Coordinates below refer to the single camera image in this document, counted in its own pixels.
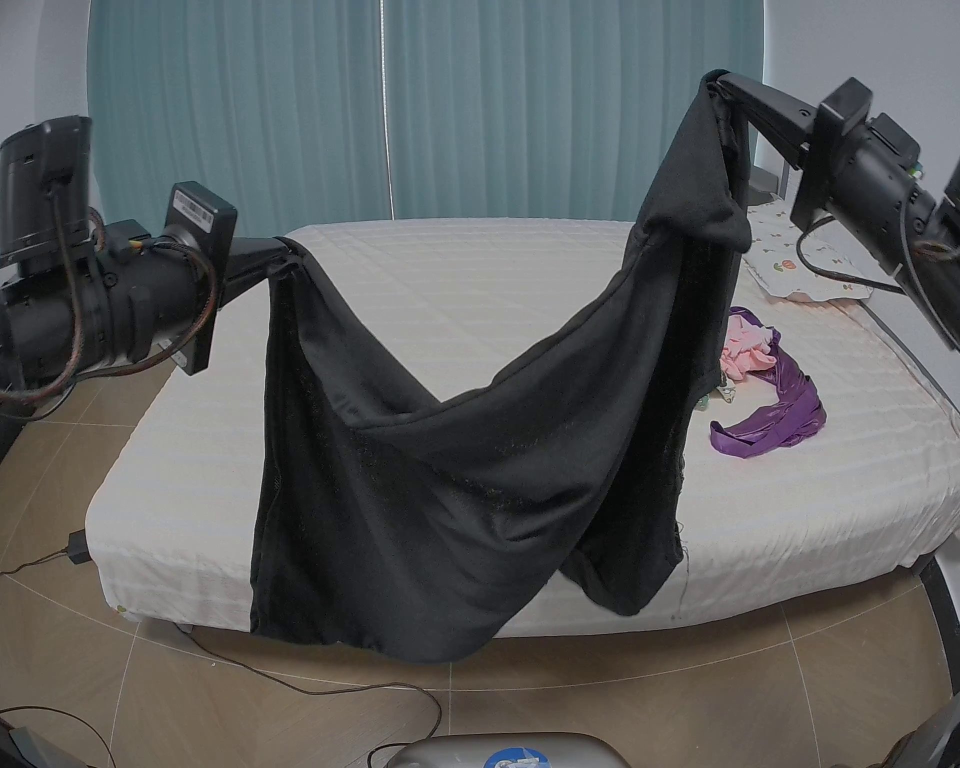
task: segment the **purple cloth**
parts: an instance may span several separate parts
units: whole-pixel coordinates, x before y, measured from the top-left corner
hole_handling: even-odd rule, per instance
[[[741,306],[730,308],[732,315],[740,315],[753,325],[763,326],[756,315]],[[782,445],[796,445],[816,435],[827,423],[827,412],[817,395],[817,388],[804,375],[797,361],[780,349],[780,332],[773,328],[774,338],[770,354],[777,364],[769,371],[751,371],[752,376],[777,387],[780,401],[764,405],[739,424],[724,428],[719,422],[710,422],[710,444],[721,453],[749,459]]]

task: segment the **robotic arm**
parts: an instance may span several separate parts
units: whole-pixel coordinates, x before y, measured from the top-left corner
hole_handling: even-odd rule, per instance
[[[851,78],[814,108],[735,74],[723,96],[796,169],[791,219],[804,237],[839,221],[953,347],[960,348],[960,165],[936,204],[917,185],[920,147],[886,114],[868,120],[872,93]],[[206,368],[216,310],[265,277],[302,263],[283,238],[234,238],[236,209],[196,182],[174,186],[163,232],[136,221],[107,227],[92,212],[91,121],[63,117],[0,144],[0,406],[61,399],[86,378],[126,375],[174,357]],[[798,256],[814,272],[821,270]],[[162,352],[150,355],[154,344]]]

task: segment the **beige floor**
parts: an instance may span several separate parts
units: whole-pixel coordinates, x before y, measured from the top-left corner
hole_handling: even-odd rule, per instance
[[[82,388],[57,422],[27,428],[0,465],[0,570],[83,527],[90,497],[168,372]],[[442,733],[588,732],[635,768],[866,766],[949,696],[929,604],[906,571],[706,626],[496,640],[452,666],[237,633],[197,637],[318,690],[428,686],[443,702]],[[0,708],[23,704],[88,719],[120,768],[353,768],[377,743],[421,736],[433,717],[416,693],[314,699],[212,661],[170,625],[111,612],[95,566],[66,560],[0,577]],[[45,713],[9,717],[107,765],[82,726]]]

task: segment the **blue round logo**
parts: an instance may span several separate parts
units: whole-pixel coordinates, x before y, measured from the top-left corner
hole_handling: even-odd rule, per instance
[[[491,756],[483,768],[550,768],[550,761],[537,750],[510,747]]]

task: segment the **bed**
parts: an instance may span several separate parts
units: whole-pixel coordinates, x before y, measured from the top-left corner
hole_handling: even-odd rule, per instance
[[[751,210],[754,248],[791,235],[780,203]],[[364,222],[298,229],[384,346],[441,399],[488,384],[593,299],[630,224],[522,219]],[[502,636],[652,630],[724,618],[911,565],[960,526],[958,418],[856,302],[767,297],[745,269],[734,303],[782,334],[816,383],[823,431],[742,460],[709,444],[776,401],[759,381],[693,415],[677,519],[688,553],[636,616],[593,605],[555,574]],[[107,602],[131,619],[250,630],[263,462],[268,289],[217,322],[209,370],[177,370],[90,503]]]

